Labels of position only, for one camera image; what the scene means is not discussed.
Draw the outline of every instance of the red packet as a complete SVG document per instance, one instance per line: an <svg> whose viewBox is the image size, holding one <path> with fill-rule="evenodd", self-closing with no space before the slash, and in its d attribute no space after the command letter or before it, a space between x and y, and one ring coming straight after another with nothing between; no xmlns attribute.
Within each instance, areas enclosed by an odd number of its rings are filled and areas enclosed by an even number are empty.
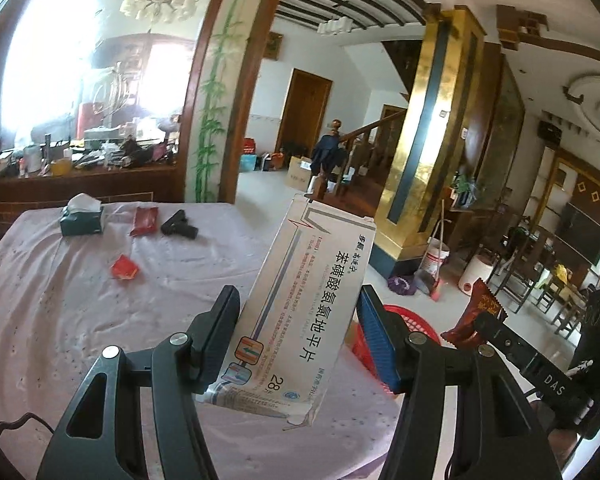
<svg viewBox="0 0 600 480"><path fill-rule="evenodd" d="M133 261L121 254L116 262L111 266L111 273L114 278L119 280L132 280L138 273L138 266Z"/></svg>
<svg viewBox="0 0 600 480"><path fill-rule="evenodd" d="M471 299L458 323L451 330L447 330L440 334L442 339L451 343L459 349L478 348L486 341L474 330L474 319L483 310L489 312L499 320L507 319L507 313L498 303L496 297L485 285L483 280L478 278L474 283L474 290L471 292Z"/></svg>
<svg viewBox="0 0 600 480"><path fill-rule="evenodd" d="M158 230L158 208L139 207L134 217L134 228L129 233L131 236L148 235Z"/></svg>

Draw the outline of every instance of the brown candy wrapper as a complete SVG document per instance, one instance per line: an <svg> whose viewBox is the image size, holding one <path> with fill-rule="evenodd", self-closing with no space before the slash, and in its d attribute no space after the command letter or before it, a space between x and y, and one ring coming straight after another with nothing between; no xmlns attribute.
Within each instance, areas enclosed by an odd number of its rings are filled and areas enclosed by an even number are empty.
<svg viewBox="0 0 600 480"><path fill-rule="evenodd" d="M487 311L500 321L507 319L507 313L498 303L496 297L485 285L483 280L478 278L474 283L474 290L471 293L471 299L458 323L451 330L440 334L442 339L451 343L458 349L477 348L486 341L474 330L474 319L482 311Z"/></svg>

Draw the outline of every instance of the green tissue box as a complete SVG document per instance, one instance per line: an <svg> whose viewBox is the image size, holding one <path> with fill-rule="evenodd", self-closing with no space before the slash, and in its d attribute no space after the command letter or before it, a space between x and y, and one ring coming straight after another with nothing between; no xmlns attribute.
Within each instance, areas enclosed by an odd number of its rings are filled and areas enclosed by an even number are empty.
<svg viewBox="0 0 600 480"><path fill-rule="evenodd" d="M62 209L60 217L60 230L62 236L99 235L102 234L102 210L97 213L69 212L68 208Z"/></svg>

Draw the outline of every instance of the dark jacket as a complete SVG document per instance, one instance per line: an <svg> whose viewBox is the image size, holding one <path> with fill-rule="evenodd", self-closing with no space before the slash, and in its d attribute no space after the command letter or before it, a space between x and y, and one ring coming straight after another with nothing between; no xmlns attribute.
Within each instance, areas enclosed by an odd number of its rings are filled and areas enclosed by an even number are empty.
<svg viewBox="0 0 600 480"><path fill-rule="evenodd" d="M311 152L311 174L320 173L320 169L328 176L336 166L346 160L347 152L338 148L340 139L337 136L323 135Z"/></svg>

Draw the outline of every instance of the speaker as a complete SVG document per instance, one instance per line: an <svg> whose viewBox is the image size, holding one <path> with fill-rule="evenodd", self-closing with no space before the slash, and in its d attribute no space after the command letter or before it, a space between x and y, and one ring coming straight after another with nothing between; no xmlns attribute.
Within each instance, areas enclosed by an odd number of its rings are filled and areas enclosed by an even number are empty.
<svg viewBox="0 0 600 480"><path fill-rule="evenodd" d="M555 124L540 121L538 124L538 137L540 137L550 148L558 148L562 140L562 130Z"/></svg>

